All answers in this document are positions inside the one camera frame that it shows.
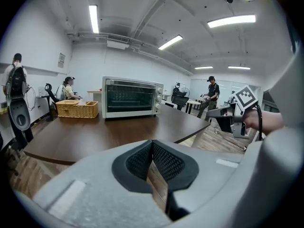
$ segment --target wooden floor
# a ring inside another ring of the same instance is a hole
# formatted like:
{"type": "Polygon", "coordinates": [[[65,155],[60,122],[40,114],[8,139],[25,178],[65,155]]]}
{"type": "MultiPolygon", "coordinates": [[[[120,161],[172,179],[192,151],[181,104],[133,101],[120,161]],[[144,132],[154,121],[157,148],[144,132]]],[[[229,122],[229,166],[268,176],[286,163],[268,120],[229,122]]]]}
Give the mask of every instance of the wooden floor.
{"type": "MultiPolygon", "coordinates": [[[[205,118],[207,110],[203,113],[202,119],[205,118]]],[[[197,116],[198,110],[191,111],[191,115],[197,116]]],[[[39,134],[49,122],[46,119],[42,119],[36,125],[32,127],[34,137],[39,134]]],[[[236,153],[244,153],[244,146],[247,146],[253,139],[255,135],[255,131],[250,131],[250,139],[235,139],[229,133],[224,133],[220,130],[219,125],[216,120],[213,119],[211,122],[211,126],[209,126],[203,133],[201,139],[199,140],[199,145],[197,148],[202,150],[209,151],[218,151],[218,152],[236,152],[236,153]]],[[[180,144],[191,147],[195,136],[181,142],[180,144]]],[[[50,164],[52,168],[55,170],[55,173],[60,173],[61,171],[68,168],[68,166],[50,164]]],[[[9,181],[12,188],[21,191],[26,194],[28,197],[32,198],[37,191],[48,182],[51,177],[47,175],[44,170],[41,168],[39,161],[34,158],[26,156],[23,152],[21,152],[21,159],[19,160],[11,160],[9,162],[9,166],[12,168],[16,168],[19,172],[18,176],[15,176],[13,172],[9,171],[9,181]]],[[[162,176],[158,173],[157,168],[154,163],[152,163],[147,182],[152,185],[153,189],[153,197],[158,206],[164,210],[165,202],[167,199],[167,184],[163,180],[162,176]]]]}

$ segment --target ceiling light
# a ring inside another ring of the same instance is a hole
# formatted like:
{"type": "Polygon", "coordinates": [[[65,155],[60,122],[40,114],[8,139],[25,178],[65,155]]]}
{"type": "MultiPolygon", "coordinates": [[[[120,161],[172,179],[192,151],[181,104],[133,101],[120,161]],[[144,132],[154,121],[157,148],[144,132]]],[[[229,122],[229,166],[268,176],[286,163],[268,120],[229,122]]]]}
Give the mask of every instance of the ceiling light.
{"type": "Polygon", "coordinates": [[[250,70],[249,67],[246,67],[246,66],[228,66],[228,68],[234,68],[234,69],[247,69],[247,70],[250,70]]]}
{"type": "Polygon", "coordinates": [[[256,21],[255,15],[242,15],[242,16],[233,16],[224,19],[217,19],[211,22],[208,22],[210,28],[214,28],[222,25],[231,25],[238,23],[254,23],[256,21]]]}
{"type": "Polygon", "coordinates": [[[92,24],[93,32],[99,33],[98,22],[97,22],[97,5],[90,5],[89,10],[90,10],[90,17],[91,17],[91,24],[92,24]]]}
{"type": "Polygon", "coordinates": [[[213,68],[213,66],[199,66],[199,67],[195,67],[195,69],[206,69],[206,68],[213,68]]]}
{"type": "Polygon", "coordinates": [[[181,40],[182,37],[180,35],[178,35],[177,37],[173,38],[172,40],[169,40],[166,44],[162,45],[159,50],[164,50],[165,48],[167,48],[168,46],[171,46],[172,44],[174,44],[175,42],[181,40]]]}

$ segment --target black t-shirt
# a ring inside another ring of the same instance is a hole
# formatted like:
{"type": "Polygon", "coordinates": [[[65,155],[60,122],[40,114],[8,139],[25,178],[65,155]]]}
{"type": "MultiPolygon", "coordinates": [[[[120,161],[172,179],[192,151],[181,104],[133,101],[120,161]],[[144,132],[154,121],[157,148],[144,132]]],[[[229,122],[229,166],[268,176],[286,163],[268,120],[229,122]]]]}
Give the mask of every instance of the black t-shirt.
{"type": "Polygon", "coordinates": [[[215,83],[214,85],[209,85],[208,96],[212,97],[215,95],[215,93],[219,94],[219,85],[217,83],[215,83]]]}

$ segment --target black cable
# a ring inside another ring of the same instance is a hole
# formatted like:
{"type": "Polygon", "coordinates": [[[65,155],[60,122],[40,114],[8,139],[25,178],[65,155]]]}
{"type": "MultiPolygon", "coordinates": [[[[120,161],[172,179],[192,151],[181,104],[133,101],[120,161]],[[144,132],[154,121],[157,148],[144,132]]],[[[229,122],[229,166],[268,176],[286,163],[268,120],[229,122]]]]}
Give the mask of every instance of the black cable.
{"type": "Polygon", "coordinates": [[[35,108],[35,105],[36,105],[36,92],[35,92],[35,90],[33,89],[33,87],[30,87],[30,88],[28,89],[26,95],[27,95],[26,99],[27,99],[27,103],[28,103],[28,109],[29,109],[30,111],[32,111],[32,110],[35,108]],[[32,91],[33,91],[33,96],[34,96],[34,106],[33,106],[32,108],[29,107],[29,101],[28,101],[28,92],[29,92],[30,89],[32,89],[32,91]]]}
{"type": "Polygon", "coordinates": [[[221,134],[221,132],[220,131],[218,131],[218,133],[216,133],[215,132],[215,130],[217,129],[216,127],[214,127],[214,126],[212,126],[212,125],[210,125],[211,127],[213,127],[213,129],[214,129],[214,133],[215,134],[219,134],[223,139],[225,139],[226,141],[228,141],[228,142],[230,142],[231,144],[233,144],[233,145],[235,145],[235,146],[237,146],[238,148],[240,148],[240,149],[244,149],[244,147],[240,147],[238,144],[236,144],[235,142],[232,142],[232,141],[230,141],[230,140],[228,140],[228,139],[226,139],[222,134],[221,134]]]}
{"type": "Polygon", "coordinates": [[[258,140],[262,141],[262,111],[261,111],[261,107],[258,105],[258,103],[256,104],[256,109],[257,109],[257,114],[258,114],[258,140]]]}

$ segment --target jeans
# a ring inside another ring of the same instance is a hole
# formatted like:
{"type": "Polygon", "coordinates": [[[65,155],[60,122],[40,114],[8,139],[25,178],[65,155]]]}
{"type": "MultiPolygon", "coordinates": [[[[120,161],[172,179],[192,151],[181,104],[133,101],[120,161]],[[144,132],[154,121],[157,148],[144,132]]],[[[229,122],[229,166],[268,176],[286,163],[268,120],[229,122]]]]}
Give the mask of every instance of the jeans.
{"type": "MultiPolygon", "coordinates": [[[[217,106],[217,101],[205,101],[202,105],[200,105],[200,110],[197,117],[201,118],[203,111],[205,110],[206,107],[208,107],[208,111],[209,111],[215,109],[216,106],[217,106]]],[[[205,117],[205,121],[209,121],[209,117],[207,115],[205,117]]]]}

